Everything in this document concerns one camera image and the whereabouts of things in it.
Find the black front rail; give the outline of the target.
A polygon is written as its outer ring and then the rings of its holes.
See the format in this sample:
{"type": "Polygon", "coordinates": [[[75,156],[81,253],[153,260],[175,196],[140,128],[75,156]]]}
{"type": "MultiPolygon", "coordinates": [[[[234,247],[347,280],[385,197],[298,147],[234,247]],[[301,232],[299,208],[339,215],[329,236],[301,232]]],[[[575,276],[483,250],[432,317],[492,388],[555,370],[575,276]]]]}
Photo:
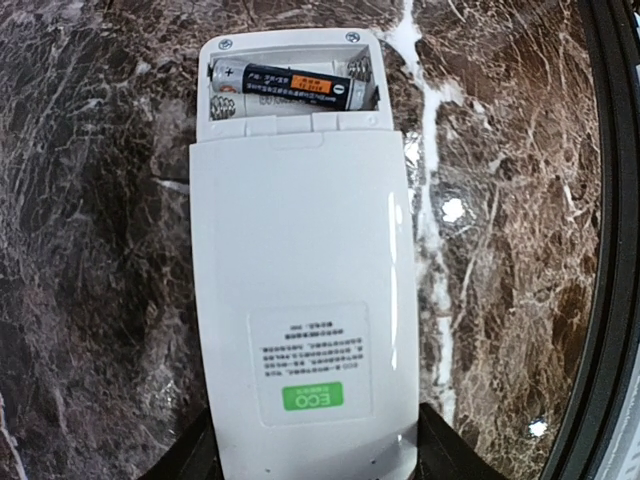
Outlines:
{"type": "Polygon", "coordinates": [[[581,362],[544,479],[639,476],[639,25],[626,1],[578,4],[594,74],[602,192],[581,362]]]}

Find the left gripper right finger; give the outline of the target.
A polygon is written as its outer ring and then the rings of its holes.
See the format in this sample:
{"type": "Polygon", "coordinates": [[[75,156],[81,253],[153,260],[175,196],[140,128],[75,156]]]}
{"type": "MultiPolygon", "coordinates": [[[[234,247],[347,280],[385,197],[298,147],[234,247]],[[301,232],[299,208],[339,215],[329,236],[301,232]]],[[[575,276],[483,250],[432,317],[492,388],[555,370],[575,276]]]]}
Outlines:
{"type": "Polygon", "coordinates": [[[492,479],[493,469],[428,404],[419,406],[416,479],[492,479]]]}

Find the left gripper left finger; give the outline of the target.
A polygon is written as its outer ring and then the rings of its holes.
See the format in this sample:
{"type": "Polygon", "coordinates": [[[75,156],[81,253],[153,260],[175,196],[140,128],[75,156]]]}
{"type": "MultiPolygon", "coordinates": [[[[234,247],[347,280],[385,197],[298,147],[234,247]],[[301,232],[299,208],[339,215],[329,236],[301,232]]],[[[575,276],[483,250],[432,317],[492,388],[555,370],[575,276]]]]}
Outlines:
{"type": "Polygon", "coordinates": [[[222,479],[211,414],[201,412],[176,441],[162,468],[164,479],[222,479]]]}

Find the battery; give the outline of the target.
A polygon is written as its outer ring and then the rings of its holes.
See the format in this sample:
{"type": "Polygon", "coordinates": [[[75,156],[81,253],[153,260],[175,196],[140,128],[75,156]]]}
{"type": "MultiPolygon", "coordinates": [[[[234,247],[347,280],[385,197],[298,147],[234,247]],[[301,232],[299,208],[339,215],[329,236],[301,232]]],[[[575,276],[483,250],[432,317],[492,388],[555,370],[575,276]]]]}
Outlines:
{"type": "Polygon", "coordinates": [[[362,80],[238,59],[212,60],[207,77],[216,93],[270,96],[337,111],[363,110],[372,100],[362,80]]]}

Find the white remote control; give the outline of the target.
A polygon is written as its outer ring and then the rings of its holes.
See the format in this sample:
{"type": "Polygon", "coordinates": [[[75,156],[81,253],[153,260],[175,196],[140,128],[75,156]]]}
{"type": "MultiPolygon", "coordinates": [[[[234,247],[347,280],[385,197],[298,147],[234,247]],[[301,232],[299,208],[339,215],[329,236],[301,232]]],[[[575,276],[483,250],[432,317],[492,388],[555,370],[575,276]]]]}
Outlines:
{"type": "Polygon", "coordinates": [[[404,145],[372,32],[201,49],[189,200],[207,397],[227,479],[409,479],[419,346],[404,145]],[[365,81],[363,110],[216,93],[212,60],[365,81]]]}

